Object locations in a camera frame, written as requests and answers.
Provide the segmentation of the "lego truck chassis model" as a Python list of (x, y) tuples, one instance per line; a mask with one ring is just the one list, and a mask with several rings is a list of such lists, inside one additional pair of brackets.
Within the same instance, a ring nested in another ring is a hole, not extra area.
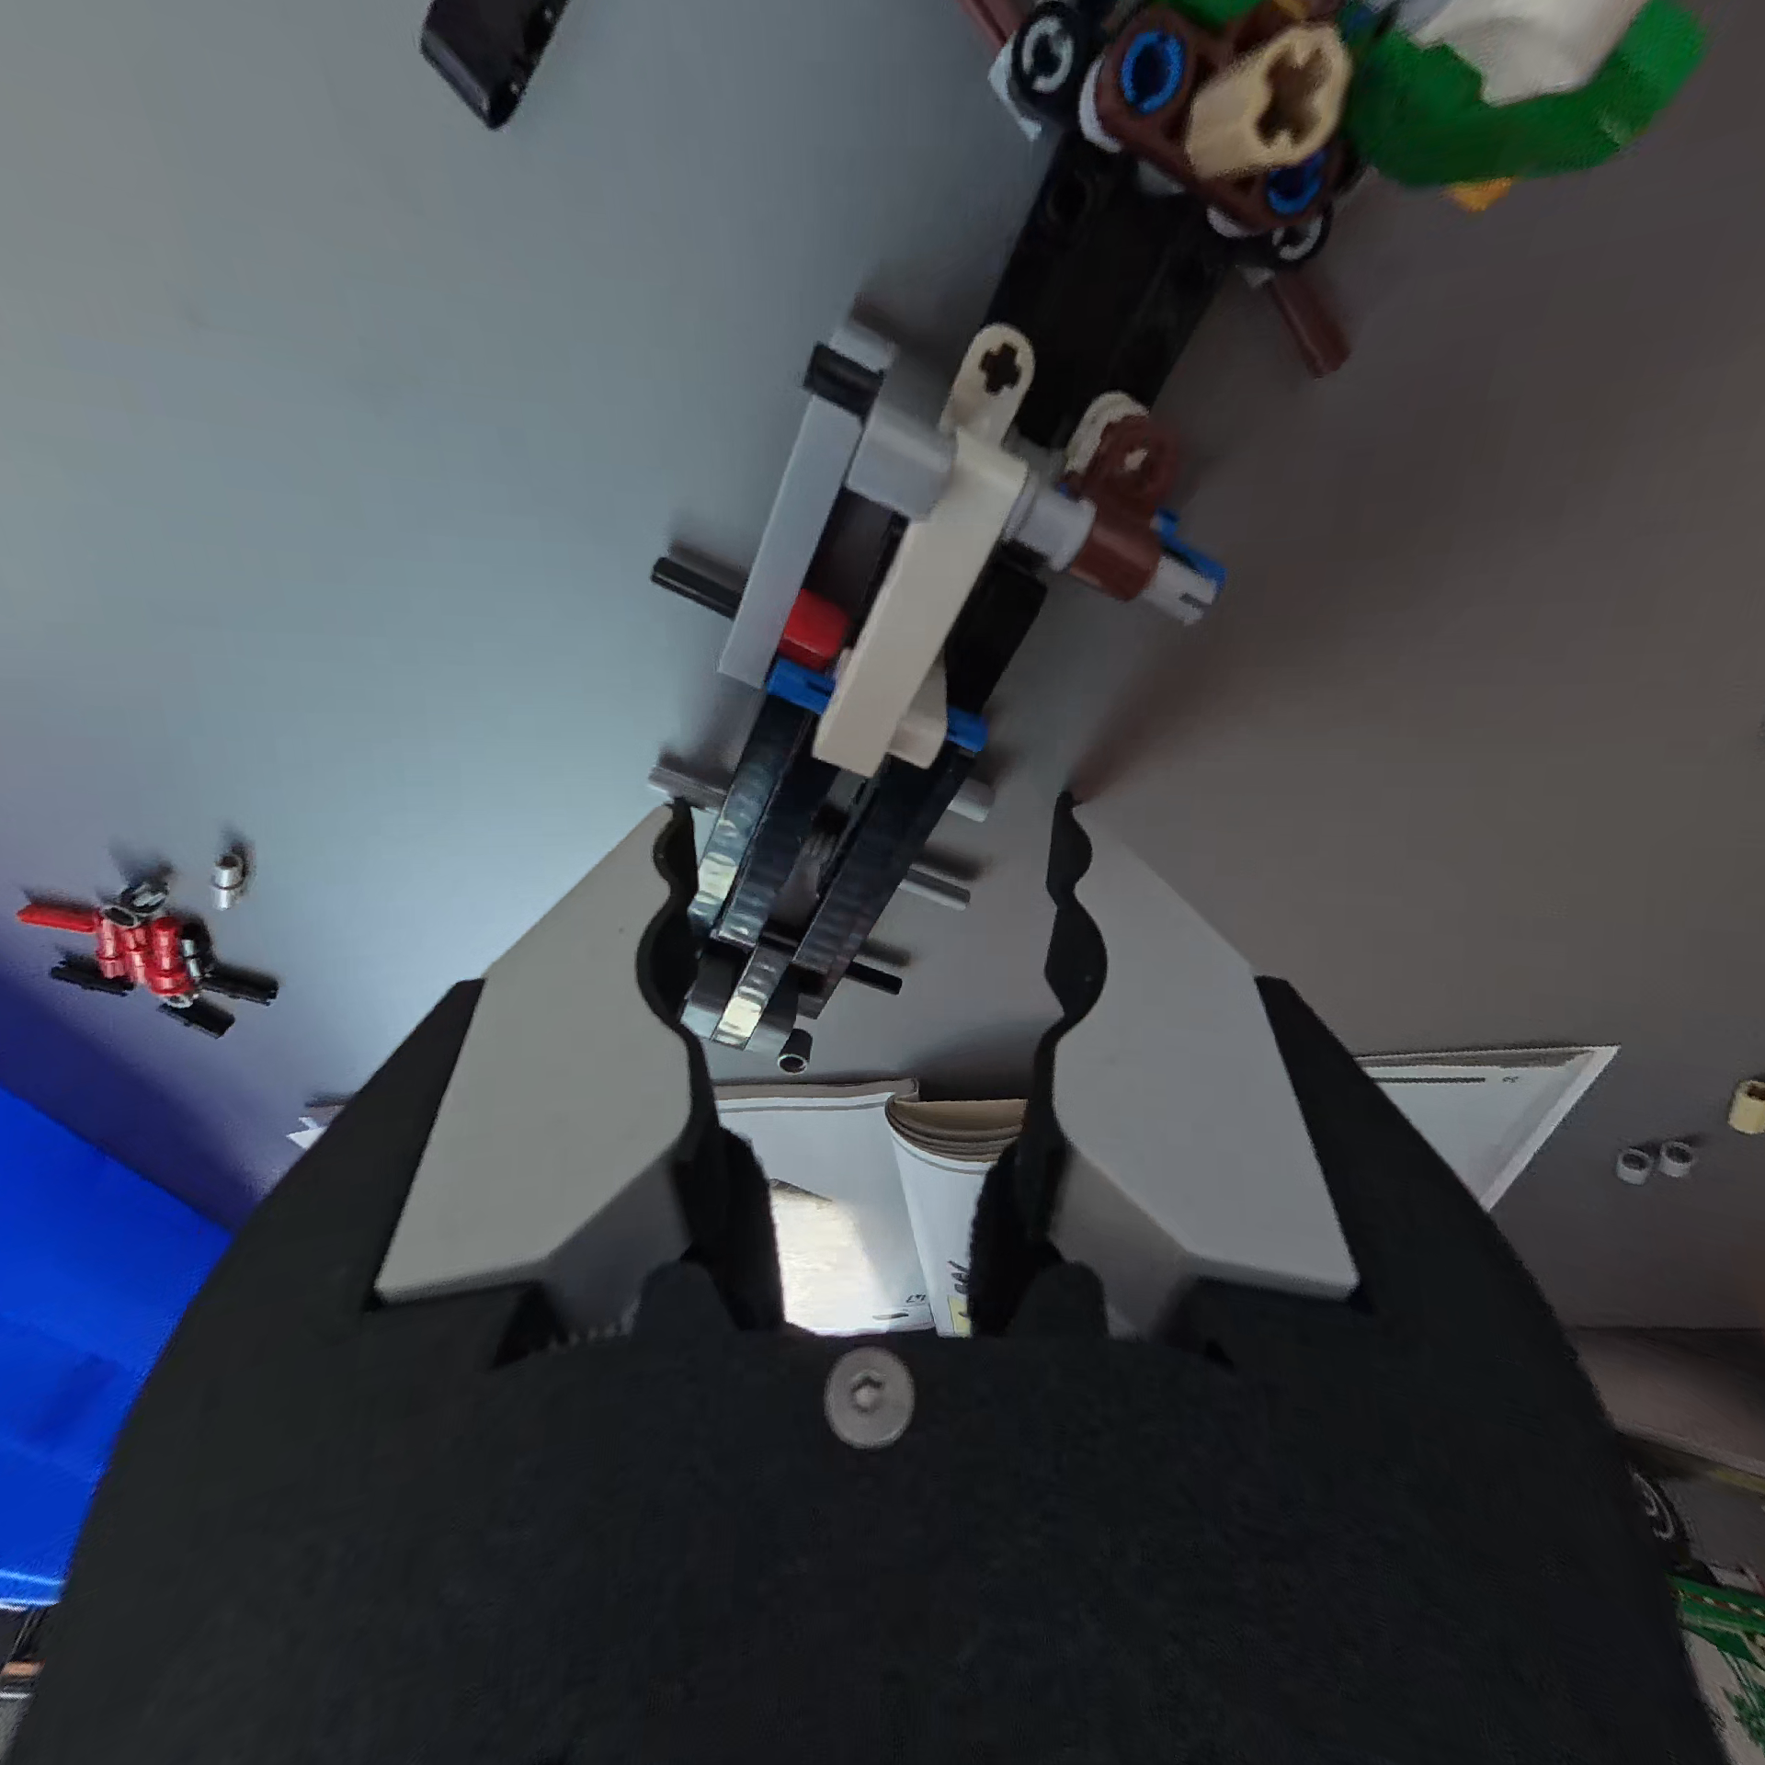
[(986, 743), (984, 707), (1069, 579), (1196, 622), (1226, 573), (1174, 511), (1152, 417), (1220, 288), (1275, 306), (1307, 371), (1346, 332), (1311, 264), (1372, 171), (1486, 209), (1645, 136), (1706, 47), (1668, 2), (969, 3), (990, 77), (1054, 156), (961, 363), (850, 318), (743, 585), (684, 555), (652, 583), (723, 614), (759, 691), (710, 792), (684, 1023), (803, 1071), (842, 982)]

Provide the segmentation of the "cluster of red black pins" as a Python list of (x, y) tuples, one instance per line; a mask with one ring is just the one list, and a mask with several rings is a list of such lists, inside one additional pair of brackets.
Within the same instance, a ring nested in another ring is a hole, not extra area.
[(59, 936), (53, 982), (111, 1000), (142, 996), (208, 1039), (229, 1035), (233, 1006), (271, 1008), (281, 998), (277, 978), (218, 954), (208, 921), (178, 905), (168, 867), (140, 869), (91, 899), (28, 895), (14, 917)]

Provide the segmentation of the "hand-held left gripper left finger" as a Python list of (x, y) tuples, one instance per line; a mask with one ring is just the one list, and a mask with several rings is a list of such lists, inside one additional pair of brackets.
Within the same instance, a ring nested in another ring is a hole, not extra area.
[(779, 1328), (765, 1178), (682, 1021), (696, 889), (694, 814), (662, 806), (486, 970), (382, 1300), (526, 1286), (565, 1330), (627, 1330), (686, 1262), (741, 1330)]

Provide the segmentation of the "open lego instruction booklet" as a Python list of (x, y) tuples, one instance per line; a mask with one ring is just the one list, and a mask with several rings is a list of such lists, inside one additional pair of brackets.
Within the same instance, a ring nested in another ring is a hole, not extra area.
[[(453, 1069), (415, 1033), (291, 1170), (277, 1225), (324, 1253), (344, 1306), (386, 1302), (376, 1280)], [(959, 1278), (986, 1172), (1016, 1140), (1026, 1100), (931, 1104), (911, 1079), (739, 1085), (718, 1118), (775, 1187), (848, 1219), (850, 1257), (779, 1241), (783, 1312), (805, 1330), (965, 1334)]]

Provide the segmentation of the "black lego beam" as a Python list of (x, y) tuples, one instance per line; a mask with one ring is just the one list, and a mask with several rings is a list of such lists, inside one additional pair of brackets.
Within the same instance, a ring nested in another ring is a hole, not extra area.
[(504, 128), (526, 94), (567, 2), (431, 2), (425, 63), (486, 130)]

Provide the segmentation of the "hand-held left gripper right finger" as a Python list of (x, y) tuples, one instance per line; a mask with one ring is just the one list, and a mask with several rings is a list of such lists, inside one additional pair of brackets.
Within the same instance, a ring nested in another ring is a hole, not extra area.
[(1006, 1330), (1081, 1264), (1109, 1330), (1204, 1280), (1348, 1298), (1358, 1268), (1251, 962), (1073, 794), (1048, 845), (1056, 1019), (982, 1181), (969, 1322)]

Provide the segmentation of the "blue plastic bin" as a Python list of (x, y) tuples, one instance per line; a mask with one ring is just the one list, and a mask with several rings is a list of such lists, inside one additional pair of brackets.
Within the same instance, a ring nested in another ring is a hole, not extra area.
[(2, 1093), (2, 1602), (61, 1597), (121, 1427), (229, 1231)]

